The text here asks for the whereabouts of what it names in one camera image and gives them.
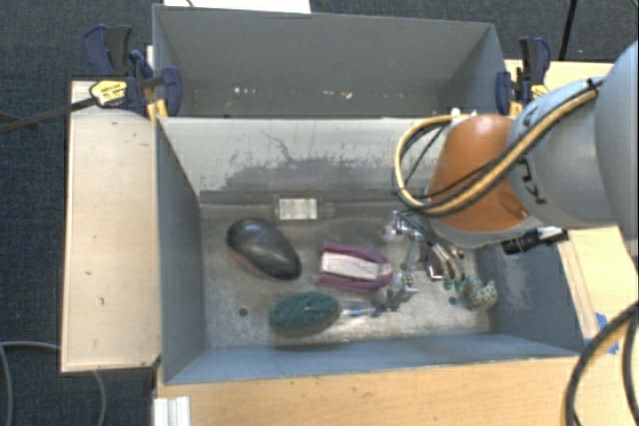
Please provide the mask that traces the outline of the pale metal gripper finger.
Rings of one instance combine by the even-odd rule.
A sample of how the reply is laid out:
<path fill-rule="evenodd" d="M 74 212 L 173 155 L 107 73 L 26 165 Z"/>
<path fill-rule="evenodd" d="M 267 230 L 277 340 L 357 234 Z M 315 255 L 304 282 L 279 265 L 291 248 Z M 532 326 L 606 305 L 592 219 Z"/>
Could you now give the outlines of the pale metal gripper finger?
<path fill-rule="evenodd" d="M 384 313 L 397 312 L 399 308 L 400 301 L 396 300 L 348 298 L 342 301 L 342 314 L 347 317 L 379 317 Z"/>
<path fill-rule="evenodd" d="M 411 299 L 417 293 L 412 274 L 404 271 L 395 273 L 388 285 L 389 299 Z"/>

